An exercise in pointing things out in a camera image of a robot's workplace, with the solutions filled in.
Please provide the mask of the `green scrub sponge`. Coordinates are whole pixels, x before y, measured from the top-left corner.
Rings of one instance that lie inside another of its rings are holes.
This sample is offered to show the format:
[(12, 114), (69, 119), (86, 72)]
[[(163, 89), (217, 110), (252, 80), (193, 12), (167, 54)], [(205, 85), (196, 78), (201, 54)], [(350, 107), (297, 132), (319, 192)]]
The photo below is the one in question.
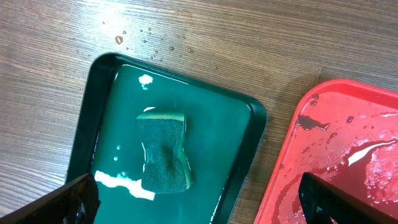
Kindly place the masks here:
[(142, 113), (136, 133), (144, 150), (141, 186), (155, 194), (188, 190), (191, 169), (184, 152), (186, 117), (183, 113)]

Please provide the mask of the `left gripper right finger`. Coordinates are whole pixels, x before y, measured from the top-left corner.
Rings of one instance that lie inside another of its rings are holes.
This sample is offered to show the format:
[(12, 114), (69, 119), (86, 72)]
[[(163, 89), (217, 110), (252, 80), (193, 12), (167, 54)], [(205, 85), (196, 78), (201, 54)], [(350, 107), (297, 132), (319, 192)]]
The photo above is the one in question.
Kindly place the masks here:
[(298, 196), (307, 224), (397, 224), (397, 219), (360, 201), (316, 175), (305, 172)]

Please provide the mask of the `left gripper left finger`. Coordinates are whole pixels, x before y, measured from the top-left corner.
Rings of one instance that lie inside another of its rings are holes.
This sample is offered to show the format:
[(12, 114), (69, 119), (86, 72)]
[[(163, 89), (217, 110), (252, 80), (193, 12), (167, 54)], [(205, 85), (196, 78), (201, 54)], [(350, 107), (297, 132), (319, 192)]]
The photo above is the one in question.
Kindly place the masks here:
[(100, 207), (93, 174), (84, 174), (34, 202), (1, 217), (2, 224), (93, 224)]

